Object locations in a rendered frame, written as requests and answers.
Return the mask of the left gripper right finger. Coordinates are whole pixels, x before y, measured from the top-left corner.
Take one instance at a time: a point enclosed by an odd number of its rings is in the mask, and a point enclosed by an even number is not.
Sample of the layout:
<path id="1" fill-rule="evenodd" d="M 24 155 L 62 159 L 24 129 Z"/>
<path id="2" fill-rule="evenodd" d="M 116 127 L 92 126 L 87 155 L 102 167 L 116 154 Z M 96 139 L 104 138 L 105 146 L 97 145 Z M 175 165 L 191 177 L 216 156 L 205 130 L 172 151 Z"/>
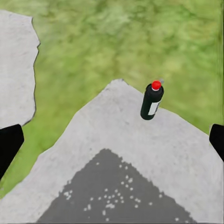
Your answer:
<path id="1" fill-rule="evenodd" d="M 213 124 L 209 134 L 209 142 L 224 161 L 224 126 Z"/>

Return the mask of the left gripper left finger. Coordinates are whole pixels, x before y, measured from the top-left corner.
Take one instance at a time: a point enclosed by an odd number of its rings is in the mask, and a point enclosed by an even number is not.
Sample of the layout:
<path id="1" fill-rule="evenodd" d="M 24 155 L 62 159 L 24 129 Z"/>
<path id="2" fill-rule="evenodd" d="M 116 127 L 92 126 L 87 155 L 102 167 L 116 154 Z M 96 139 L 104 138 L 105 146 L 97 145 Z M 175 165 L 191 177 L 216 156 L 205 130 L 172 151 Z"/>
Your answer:
<path id="1" fill-rule="evenodd" d="M 21 125 L 0 129 L 0 180 L 24 143 Z"/>

